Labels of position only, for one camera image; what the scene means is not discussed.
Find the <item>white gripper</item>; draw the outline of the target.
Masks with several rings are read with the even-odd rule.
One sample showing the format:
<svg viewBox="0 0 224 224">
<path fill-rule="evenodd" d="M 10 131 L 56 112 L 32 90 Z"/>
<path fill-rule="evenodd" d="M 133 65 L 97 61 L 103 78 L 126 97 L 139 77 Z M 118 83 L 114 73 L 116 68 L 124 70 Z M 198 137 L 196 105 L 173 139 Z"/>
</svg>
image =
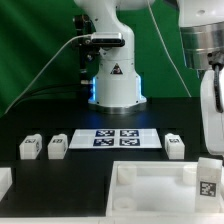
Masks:
<svg viewBox="0 0 224 224">
<path fill-rule="evenodd" d="M 212 155 L 224 155 L 224 71 L 220 74 L 223 112 L 216 109 L 214 71 L 205 72 L 200 87 L 201 112 L 205 144 Z"/>
</svg>

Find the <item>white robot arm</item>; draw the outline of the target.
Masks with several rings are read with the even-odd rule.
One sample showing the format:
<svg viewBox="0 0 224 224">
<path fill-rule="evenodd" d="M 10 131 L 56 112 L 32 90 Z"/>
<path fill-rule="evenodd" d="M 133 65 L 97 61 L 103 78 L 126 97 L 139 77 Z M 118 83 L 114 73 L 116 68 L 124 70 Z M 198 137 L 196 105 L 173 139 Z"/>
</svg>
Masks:
<svg viewBox="0 0 224 224">
<path fill-rule="evenodd" d="M 100 48 L 100 65 L 89 103 L 118 112 L 146 102 L 135 71 L 134 33 L 117 18 L 118 10 L 135 10 L 155 0 L 74 0 L 90 17 Z M 224 0 L 176 0 L 188 68 L 202 70 L 200 99 L 206 148 L 224 156 Z"/>
</svg>

